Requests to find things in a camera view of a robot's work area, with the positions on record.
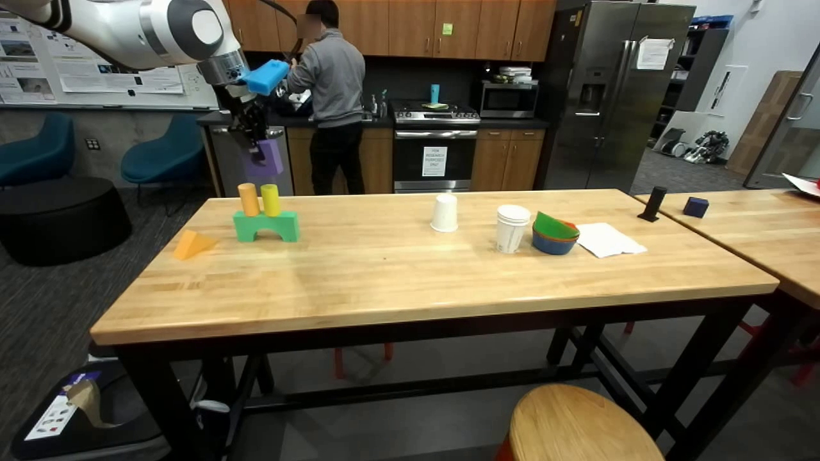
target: yellow block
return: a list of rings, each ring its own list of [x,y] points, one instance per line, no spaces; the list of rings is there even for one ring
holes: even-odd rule
[[[259,215],[256,186],[252,182],[244,182],[235,189],[237,189],[241,210],[245,215]]]
[[[174,250],[174,256],[176,260],[192,260],[192,256],[206,251],[210,247],[214,247],[214,242],[204,238],[203,233],[181,230],[179,245]]]
[[[264,205],[264,215],[278,215],[282,213],[278,188],[276,186],[264,186],[261,188],[261,205]]]

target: person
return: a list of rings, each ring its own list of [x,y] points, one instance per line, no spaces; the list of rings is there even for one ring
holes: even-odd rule
[[[291,63],[283,92],[311,92],[311,193],[331,196],[334,170],[341,170],[347,193],[361,196],[359,143],[363,120],[363,58],[338,31],[338,8],[333,0],[310,0],[304,19],[314,42],[304,49],[300,63]]]

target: wooden table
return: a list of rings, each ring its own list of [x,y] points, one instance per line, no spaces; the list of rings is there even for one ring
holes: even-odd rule
[[[686,197],[692,196],[665,196],[661,210],[773,274],[779,293],[760,305],[768,310],[762,334],[751,341],[695,419],[697,430],[686,430],[668,458],[697,458],[820,310],[816,200],[785,189],[695,193],[710,207],[703,219],[692,219],[680,213]]]
[[[524,245],[514,256],[500,255],[493,210],[504,204],[610,223],[648,251],[593,260],[575,247],[569,256],[542,256]],[[459,233],[429,230],[429,196],[283,197],[282,205],[300,215],[300,245],[241,245],[229,225],[237,200],[206,200],[183,230],[217,245],[179,261],[179,237],[172,238],[91,329],[95,343],[118,352],[181,458],[214,458],[214,451],[174,385],[174,360],[703,314],[695,337],[714,341],[684,355],[670,373],[679,383],[668,397],[657,393],[657,406],[673,411],[751,301],[775,287],[673,220],[638,220],[642,205],[615,189],[459,196]]]

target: teal chair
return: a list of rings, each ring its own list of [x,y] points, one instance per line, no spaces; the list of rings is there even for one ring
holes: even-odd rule
[[[45,117],[32,138],[0,146],[0,188],[67,178],[74,163],[74,123]]]
[[[204,146],[194,119],[174,117],[168,128],[126,152],[121,175],[129,186],[194,182],[203,172]]]

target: power strip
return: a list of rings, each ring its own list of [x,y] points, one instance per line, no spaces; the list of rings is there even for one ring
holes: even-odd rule
[[[44,439],[58,439],[60,430],[74,419],[77,408],[69,402],[69,397],[56,394],[45,414],[35,420],[35,426],[27,430],[26,440],[44,440]]]

